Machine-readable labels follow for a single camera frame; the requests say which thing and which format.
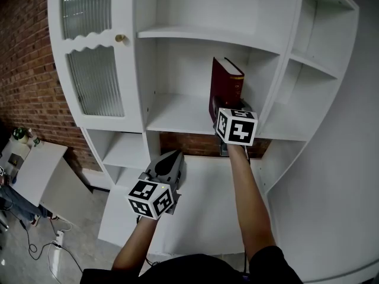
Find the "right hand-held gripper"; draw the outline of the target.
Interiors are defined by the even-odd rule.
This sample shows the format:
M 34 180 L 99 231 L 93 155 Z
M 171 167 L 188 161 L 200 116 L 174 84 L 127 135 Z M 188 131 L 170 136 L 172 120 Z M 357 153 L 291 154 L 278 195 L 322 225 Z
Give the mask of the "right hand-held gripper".
M 239 109 L 222 108 L 223 102 L 219 96 L 213 96 L 211 100 L 211 119 L 215 121 L 214 130 L 220 139 L 220 155 L 227 155 L 227 145 L 241 146 L 245 155 L 248 155 L 247 147 L 252 146 L 258 116 L 252 111 L 251 106 L 240 99 Z

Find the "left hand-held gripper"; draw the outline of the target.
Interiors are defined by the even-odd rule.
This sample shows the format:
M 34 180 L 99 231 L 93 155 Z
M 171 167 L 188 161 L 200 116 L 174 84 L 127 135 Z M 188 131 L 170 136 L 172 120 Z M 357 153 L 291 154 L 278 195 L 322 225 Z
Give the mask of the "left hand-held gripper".
M 167 152 L 150 162 L 127 194 L 131 209 L 138 216 L 153 220 L 163 213 L 173 214 L 180 197 L 177 190 L 183 165 L 184 154 L 180 150 Z

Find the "dark red hardcover book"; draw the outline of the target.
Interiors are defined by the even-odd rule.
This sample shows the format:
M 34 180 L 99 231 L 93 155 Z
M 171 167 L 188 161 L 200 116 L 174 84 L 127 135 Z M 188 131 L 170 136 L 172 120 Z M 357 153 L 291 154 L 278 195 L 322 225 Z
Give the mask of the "dark red hardcover book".
M 217 118 L 213 98 L 218 97 L 222 107 L 239 107 L 244 78 L 245 74 L 228 58 L 213 58 L 208 109 L 213 122 Z

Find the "person's left forearm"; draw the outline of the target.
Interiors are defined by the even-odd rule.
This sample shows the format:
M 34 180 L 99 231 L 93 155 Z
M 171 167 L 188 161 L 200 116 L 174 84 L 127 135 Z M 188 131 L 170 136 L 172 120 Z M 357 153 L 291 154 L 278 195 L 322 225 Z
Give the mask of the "person's left forearm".
M 141 217 L 129 239 L 116 256 L 112 270 L 139 275 L 149 250 L 158 220 Z

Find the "person's right forearm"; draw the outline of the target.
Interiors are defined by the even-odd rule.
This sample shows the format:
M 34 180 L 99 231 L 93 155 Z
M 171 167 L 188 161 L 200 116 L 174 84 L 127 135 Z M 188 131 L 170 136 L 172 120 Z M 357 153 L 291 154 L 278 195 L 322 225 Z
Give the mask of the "person's right forearm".
M 269 214 L 256 185 L 245 151 L 241 146 L 227 146 L 235 189 L 237 218 L 246 255 L 250 260 L 259 250 L 274 246 Z

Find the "white ribbed glass cabinet door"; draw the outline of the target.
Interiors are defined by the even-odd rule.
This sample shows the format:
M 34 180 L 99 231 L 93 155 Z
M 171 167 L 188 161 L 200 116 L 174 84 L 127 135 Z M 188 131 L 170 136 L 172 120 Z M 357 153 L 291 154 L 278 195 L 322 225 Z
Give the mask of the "white ribbed glass cabinet door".
M 135 0 L 47 0 L 50 41 L 78 127 L 141 133 Z M 115 36 L 124 34 L 123 42 Z

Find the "person's black clothing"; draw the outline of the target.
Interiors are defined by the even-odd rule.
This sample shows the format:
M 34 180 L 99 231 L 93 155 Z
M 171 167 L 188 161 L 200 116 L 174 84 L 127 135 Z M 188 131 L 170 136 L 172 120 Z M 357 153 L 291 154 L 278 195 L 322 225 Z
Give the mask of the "person's black clothing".
M 205 254 L 169 259 L 142 275 L 130 271 L 85 269 L 80 284 L 303 284 L 277 246 L 259 250 L 244 275 L 225 261 Z

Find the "white side table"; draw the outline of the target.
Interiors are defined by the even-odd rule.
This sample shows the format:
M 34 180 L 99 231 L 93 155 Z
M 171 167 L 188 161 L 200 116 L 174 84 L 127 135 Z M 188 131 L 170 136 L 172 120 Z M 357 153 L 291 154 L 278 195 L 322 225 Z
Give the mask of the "white side table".
M 66 150 L 48 142 L 33 147 L 18 171 L 14 190 L 79 227 L 91 210 L 92 193 L 63 158 Z

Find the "small clear bottle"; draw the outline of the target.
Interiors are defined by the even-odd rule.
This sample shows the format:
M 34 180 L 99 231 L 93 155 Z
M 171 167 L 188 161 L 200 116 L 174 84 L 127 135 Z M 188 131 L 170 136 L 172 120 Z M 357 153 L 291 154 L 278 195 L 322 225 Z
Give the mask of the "small clear bottle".
M 37 136 L 37 134 L 35 133 L 35 131 L 33 131 L 31 128 L 28 129 L 28 133 L 33 141 L 33 146 L 34 147 L 38 147 L 38 146 L 41 146 L 41 140 L 39 139 L 39 137 Z

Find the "green potted plant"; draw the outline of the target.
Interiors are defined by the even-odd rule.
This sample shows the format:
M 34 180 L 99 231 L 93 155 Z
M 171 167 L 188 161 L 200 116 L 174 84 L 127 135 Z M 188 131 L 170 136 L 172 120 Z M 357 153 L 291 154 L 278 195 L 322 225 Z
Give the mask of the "green potted plant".
M 24 127 L 15 128 L 12 132 L 12 135 L 14 139 L 20 143 L 26 144 L 28 141 L 27 130 Z

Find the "grey metal box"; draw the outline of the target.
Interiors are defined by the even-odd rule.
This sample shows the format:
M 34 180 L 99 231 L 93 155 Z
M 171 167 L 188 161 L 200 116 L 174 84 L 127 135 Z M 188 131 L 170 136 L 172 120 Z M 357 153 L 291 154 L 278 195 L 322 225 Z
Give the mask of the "grey metal box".
M 20 169 L 24 163 L 24 159 L 21 156 L 12 153 L 8 159 L 8 163 L 11 164 L 14 168 Z

